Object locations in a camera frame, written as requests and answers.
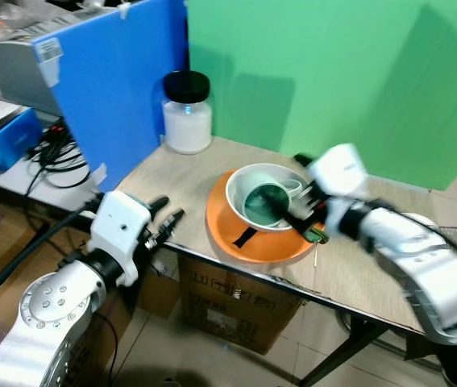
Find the large printed cardboard box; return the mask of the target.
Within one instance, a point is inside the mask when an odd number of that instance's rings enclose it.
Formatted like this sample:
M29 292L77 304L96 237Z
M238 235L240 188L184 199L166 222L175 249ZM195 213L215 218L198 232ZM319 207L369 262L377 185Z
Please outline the large printed cardboard box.
M191 326L261 355L275 346L303 300L191 258L179 261L181 317Z

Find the white jar with black lid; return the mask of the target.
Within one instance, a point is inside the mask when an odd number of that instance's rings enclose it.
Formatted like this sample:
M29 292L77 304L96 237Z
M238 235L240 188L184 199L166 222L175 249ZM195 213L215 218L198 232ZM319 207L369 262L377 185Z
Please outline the white jar with black lid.
M164 142L180 154L203 152L212 144L212 107L209 78L191 70L177 70L163 77L162 114Z

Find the grey machine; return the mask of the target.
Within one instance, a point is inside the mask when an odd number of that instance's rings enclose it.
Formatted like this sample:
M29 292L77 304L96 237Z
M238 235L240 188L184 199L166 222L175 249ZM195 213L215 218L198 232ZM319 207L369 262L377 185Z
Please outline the grey machine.
M62 110L52 92L60 81L60 59L38 63L28 37L0 40L0 94L20 106L61 117Z

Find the green backdrop board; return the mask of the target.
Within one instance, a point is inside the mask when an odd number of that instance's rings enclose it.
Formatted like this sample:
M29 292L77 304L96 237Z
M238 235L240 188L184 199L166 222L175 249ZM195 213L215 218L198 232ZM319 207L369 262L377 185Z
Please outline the green backdrop board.
M187 0L214 135L293 156L354 144L370 173L457 177L457 0Z

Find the white barcode sticker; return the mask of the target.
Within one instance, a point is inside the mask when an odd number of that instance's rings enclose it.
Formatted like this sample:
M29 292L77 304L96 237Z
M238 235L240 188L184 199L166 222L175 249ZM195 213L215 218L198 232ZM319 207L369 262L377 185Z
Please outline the white barcode sticker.
M40 40L33 41L33 48L40 64L58 61L64 55L58 37L40 38Z

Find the blue box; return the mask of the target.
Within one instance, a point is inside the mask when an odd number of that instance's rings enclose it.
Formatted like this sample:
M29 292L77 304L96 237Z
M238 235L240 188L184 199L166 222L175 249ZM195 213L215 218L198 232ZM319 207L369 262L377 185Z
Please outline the blue box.
M23 108L14 118L0 119L0 173L10 169L38 143L43 126L34 108Z

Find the black table leg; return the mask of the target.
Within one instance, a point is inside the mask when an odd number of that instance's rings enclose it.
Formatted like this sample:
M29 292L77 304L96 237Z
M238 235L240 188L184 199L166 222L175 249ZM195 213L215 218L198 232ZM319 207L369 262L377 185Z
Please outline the black table leg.
M313 387L388 330L388 326L382 322L360 316L354 317L353 314L343 312L336 313L336 321L343 327L346 327L345 322L349 322L349 335L345 342L328 354L328 357L317 364L312 371L306 373L297 387Z

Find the small black strip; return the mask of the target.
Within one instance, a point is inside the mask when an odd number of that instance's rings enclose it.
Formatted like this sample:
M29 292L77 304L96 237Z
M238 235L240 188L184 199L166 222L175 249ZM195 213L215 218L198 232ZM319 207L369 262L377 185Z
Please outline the small black strip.
M240 233L239 237L232 243L233 246L236 246L237 248L242 248L244 244L249 242L251 237L257 235L258 230L247 227L246 229L243 230L242 233Z

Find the green small bowl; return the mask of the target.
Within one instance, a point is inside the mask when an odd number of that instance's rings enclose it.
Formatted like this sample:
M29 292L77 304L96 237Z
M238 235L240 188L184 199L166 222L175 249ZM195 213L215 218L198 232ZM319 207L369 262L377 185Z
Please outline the green small bowl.
M244 195L240 213L254 224L276 227L289 211L292 198L283 185L264 183Z

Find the white bowl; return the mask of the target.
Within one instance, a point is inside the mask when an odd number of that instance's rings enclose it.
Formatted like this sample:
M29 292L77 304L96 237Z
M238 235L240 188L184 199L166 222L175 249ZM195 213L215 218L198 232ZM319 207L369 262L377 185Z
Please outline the white bowl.
M263 232L284 232L291 228L287 222L280 222L276 227L264 227L247 221L242 215L243 197L257 185L264 183L277 183L283 185L288 190L292 202L296 201L296 195L301 192L309 184L306 178L301 174L296 173L289 167L272 164L272 163L257 163L250 164L236 170L228 178L226 184L226 198L231 204L231 209L251 228Z

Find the blue plastic board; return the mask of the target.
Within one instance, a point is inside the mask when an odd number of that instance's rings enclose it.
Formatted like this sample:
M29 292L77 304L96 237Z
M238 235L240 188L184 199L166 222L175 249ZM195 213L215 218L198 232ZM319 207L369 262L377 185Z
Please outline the blue plastic board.
M162 80L187 66L186 0L140 0L81 10L58 37L52 89L100 191L110 191L160 145Z

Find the orange plate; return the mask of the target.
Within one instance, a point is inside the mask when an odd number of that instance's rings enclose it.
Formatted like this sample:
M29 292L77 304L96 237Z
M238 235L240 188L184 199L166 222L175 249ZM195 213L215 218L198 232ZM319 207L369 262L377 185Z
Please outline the orange plate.
M236 216L227 200L226 185L233 173L235 170L222 173L206 197L207 235L220 257L248 263L284 263L301 259L316 250L316 243L306 242L292 229L282 232L257 230L242 247L235 246L236 240L244 236L250 226Z

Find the small plain cardboard box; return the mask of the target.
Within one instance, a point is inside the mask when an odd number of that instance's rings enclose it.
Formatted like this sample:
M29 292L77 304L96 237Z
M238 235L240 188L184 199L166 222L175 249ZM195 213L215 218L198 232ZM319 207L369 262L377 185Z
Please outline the small plain cardboard box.
M137 306L150 314L167 319L179 302L180 284L177 280L179 255L167 248L158 250L146 272L140 273Z

